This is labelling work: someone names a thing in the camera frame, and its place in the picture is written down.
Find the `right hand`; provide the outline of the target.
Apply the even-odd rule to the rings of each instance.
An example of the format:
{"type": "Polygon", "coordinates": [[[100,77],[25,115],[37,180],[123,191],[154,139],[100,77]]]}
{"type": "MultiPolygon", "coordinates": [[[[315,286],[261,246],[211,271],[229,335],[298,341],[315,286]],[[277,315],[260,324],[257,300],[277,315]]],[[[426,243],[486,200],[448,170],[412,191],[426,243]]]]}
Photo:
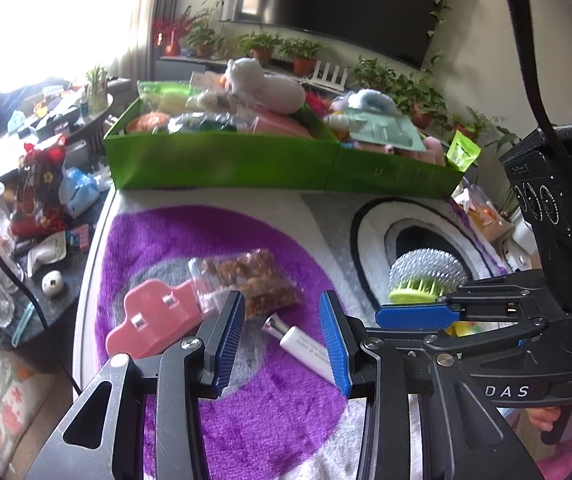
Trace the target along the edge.
{"type": "Polygon", "coordinates": [[[530,424],[540,431],[549,432],[558,421],[562,409],[559,406],[548,406],[547,408],[527,408],[526,413],[530,424]]]}

